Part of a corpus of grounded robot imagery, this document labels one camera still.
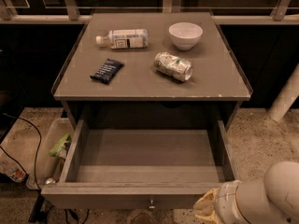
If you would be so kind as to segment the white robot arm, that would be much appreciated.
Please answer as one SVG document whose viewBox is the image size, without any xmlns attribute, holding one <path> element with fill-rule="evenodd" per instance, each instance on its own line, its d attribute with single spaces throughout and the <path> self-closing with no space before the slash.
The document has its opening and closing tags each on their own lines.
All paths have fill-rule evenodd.
<svg viewBox="0 0 299 224">
<path fill-rule="evenodd" d="M 298 112 L 296 68 L 269 110 L 243 109 L 229 130 L 240 172 L 208 191 L 194 207 L 203 224 L 298 224 Z"/>
</svg>

